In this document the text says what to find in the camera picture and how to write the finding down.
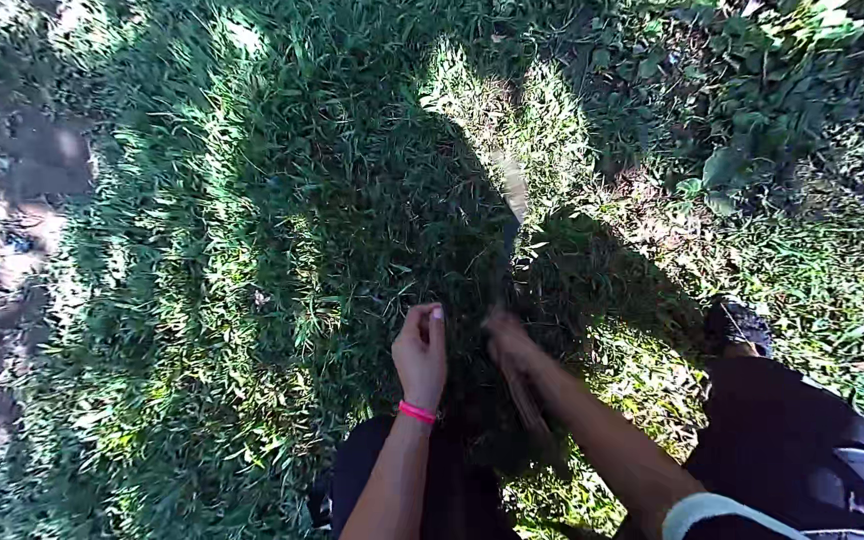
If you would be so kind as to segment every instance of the grass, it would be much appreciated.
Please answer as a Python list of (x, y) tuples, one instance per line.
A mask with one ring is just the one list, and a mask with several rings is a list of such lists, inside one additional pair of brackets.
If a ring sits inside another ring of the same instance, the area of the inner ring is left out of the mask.
[(36, 277), (49, 343), (5, 374), (1, 538), (314, 534), (306, 488), (391, 410), (388, 345), (428, 301), (445, 406), (522, 533), (613, 531), (577, 448), (570, 483), (531, 459), (483, 354), (495, 151), (529, 183), (535, 338), (674, 457), (719, 292), (864, 411), (864, 2), (13, 5), (0, 91), (89, 117), (96, 176)]

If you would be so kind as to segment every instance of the sneaker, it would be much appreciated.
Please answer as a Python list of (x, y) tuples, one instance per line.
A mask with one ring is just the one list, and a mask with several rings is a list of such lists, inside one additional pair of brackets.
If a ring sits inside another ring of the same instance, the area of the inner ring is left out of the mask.
[(730, 343), (749, 343), (760, 357), (772, 358), (772, 331), (758, 313), (733, 296), (719, 296), (705, 314), (705, 343), (721, 356)]

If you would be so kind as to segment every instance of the foot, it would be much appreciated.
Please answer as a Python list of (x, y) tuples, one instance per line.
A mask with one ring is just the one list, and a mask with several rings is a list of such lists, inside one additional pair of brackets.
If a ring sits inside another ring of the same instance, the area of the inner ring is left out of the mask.
[(722, 358), (772, 358), (769, 325), (735, 297), (720, 296), (705, 315), (705, 343), (709, 352)]

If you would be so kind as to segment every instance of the forearm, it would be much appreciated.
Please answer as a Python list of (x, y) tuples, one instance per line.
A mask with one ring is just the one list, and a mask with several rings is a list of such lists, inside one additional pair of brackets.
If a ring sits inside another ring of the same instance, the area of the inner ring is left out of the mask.
[(558, 362), (532, 354), (541, 357), (530, 358), (529, 377), (546, 403), (643, 532), (660, 538), (668, 510), (702, 484)]
[(395, 417), (341, 540), (419, 538), (431, 432), (427, 423)]

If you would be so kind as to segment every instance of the pink wristband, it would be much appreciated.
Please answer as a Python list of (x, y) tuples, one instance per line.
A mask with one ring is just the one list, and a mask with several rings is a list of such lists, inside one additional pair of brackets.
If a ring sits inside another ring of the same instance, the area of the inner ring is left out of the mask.
[(401, 412), (406, 416), (411, 416), (426, 424), (435, 424), (436, 414), (434, 410), (415, 406), (405, 399), (398, 402), (398, 412)]

